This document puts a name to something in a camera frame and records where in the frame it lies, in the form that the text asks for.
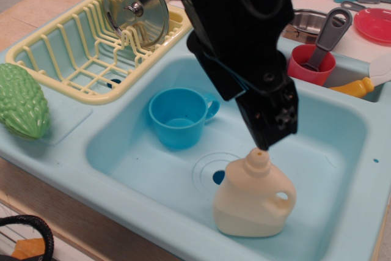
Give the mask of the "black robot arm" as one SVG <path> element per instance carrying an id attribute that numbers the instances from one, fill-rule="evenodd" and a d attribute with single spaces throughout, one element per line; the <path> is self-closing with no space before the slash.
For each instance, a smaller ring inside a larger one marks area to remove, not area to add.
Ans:
<path id="1" fill-rule="evenodd" d="M 258 148 L 298 129 L 298 95 L 278 50 L 291 0 L 179 0 L 193 32 L 187 46 L 221 95 L 235 100 Z"/>

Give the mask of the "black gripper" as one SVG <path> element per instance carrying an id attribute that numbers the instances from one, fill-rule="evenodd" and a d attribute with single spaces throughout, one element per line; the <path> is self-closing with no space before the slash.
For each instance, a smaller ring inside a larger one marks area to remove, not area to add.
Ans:
<path id="1" fill-rule="evenodd" d="M 236 98 L 259 149 L 298 131 L 298 94 L 277 49 L 291 0 L 182 0 L 188 46 L 223 99 Z"/>

